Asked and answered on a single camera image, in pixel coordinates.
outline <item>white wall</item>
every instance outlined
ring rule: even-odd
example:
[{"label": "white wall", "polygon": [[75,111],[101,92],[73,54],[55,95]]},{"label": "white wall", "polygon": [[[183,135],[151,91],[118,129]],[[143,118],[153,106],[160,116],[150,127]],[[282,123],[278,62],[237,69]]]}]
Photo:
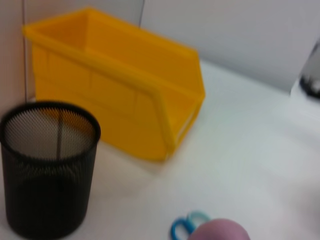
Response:
[{"label": "white wall", "polygon": [[[130,23],[140,22],[144,0],[25,0],[25,22],[32,23],[58,14],[92,6]],[[30,44],[27,43],[27,94],[35,94],[35,83],[32,73]]]},{"label": "white wall", "polygon": [[25,101],[22,2],[0,0],[0,117]]},{"label": "white wall", "polygon": [[289,91],[320,36],[320,1],[146,0],[141,26]]}]

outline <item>pink ball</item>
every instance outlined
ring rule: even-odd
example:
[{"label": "pink ball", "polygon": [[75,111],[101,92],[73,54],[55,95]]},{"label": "pink ball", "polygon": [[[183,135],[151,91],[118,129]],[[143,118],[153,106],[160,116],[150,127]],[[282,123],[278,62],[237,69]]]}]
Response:
[{"label": "pink ball", "polygon": [[188,240],[250,240],[250,237],[240,224],[215,219],[199,226]]}]

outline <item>black mesh pencil cup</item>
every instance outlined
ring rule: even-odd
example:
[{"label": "black mesh pencil cup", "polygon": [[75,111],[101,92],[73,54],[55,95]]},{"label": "black mesh pencil cup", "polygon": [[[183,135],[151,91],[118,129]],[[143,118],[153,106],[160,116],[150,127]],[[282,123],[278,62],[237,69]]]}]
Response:
[{"label": "black mesh pencil cup", "polygon": [[6,217],[30,239],[56,239],[85,218],[100,126],[60,102],[19,106],[0,124]]}]

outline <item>yellow plastic bin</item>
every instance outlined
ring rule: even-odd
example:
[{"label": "yellow plastic bin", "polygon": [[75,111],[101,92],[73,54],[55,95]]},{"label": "yellow plastic bin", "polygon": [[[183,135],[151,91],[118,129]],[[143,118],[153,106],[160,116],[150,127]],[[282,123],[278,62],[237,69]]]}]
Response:
[{"label": "yellow plastic bin", "polygon": [[37,100],[89,110],[101,139],[164,161],[195,121],[205,90],[195,50],[92,8],[24,27]]}]

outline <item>white table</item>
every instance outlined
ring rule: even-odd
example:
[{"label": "white table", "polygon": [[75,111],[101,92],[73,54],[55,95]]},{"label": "white table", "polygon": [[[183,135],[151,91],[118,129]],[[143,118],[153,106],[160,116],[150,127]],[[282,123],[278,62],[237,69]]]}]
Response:
[{"label": "white table", "polygon": [[[165,240],[190,210],[235,220],[252,240],[320,238],[320,121],[289,94],[201,66],[206,99],[176,154],[157,165],[100,143],[86,218],[66,239]],[[0,181],[0,238],[20,239]]]}]

